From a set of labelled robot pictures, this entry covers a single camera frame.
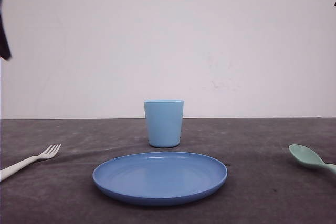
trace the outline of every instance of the plastic spoon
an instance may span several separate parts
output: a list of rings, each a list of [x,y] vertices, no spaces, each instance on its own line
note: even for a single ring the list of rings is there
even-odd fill
[[[302,166],[309,169],[326,168],[336,174],[336,165],[326,164],[312,149],[299,144],[291,144],[288,148]]]

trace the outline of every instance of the tableware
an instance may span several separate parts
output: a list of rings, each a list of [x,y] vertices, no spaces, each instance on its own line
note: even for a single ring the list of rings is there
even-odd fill
[[[144,101],[149,144],[157,148],[175,147],[180,143],[182,100]]]
[[[309,169],[326,168],[336,173],[336,165],[326,164],[312,149],[299,144],[291,144],[288,148],[302,166]]]
[[[0,171],[0,181],[3,181],[4,179],[8,178],[9,176],[13,175],[17,171],[21,170],[25,166],[37,161],[37,160],[46,160],[54,157],[56,153],[61,148],[61,144],[57,145],[50,145],[44,152],[42,152],[38,156],[32,156],[29,158],[26,158],[25,160],[22,160],[21,162],[18,162],[14,165],[11,165],[10,167],[7,167],[5,169],[2,169]]]
[[[93,171],[96,186],[119,201],[170,206],[202,199],[225,182],[220,161],[188,152],[150,152],[111,159]]]

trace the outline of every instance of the spoon handle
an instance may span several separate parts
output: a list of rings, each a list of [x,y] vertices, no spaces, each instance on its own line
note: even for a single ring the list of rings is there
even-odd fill
[[[325,167],[336,174],[336,165],[334,164],[325,164]]]

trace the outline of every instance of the gray tablecloth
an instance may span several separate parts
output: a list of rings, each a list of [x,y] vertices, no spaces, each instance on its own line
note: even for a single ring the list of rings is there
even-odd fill
[[[62,144],[50,160],[3,181],[6,223],[336,223],[336,175],[300,167],[298,143],[336,163],[336,119],[184,119],[176,148],[150,147],[144,119],[2,120],[1,168]],[[95,167],[141,152],[212,156],[229,176],[215,194],[172,207],[140,207],[101,193]]]

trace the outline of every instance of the plastic fork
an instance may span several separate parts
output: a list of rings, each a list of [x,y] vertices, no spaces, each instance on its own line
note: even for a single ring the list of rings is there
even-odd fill
[[[14,165],[11,165],[10,167],[2,169],[0,171],[0,182],[37,160],[46,160],[46,159],[53,158],[56,155],[56,153],[59,151],[60,147],[61,147],[61,144],[50,145],[40,155],[26,158],[25,160],[22,160],[19,163],[16,163]]]

